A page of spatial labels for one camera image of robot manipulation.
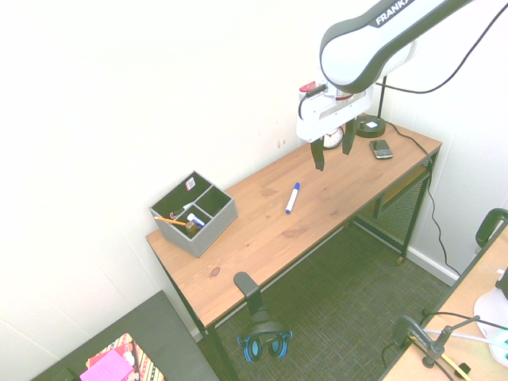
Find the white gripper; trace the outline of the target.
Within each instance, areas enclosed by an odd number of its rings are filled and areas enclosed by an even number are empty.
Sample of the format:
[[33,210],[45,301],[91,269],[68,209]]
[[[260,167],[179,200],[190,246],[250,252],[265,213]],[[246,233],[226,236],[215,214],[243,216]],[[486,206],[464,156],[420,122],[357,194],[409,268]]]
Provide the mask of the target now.
[[315,168],[325,167],[323,136],[345,124],[342,152],[348,155],[355,140],[358,121],[353,120],[368,110],[373,103],[374,86],[349,94],[331,83],[309,83],[298,92],[297,136],[310,144]]

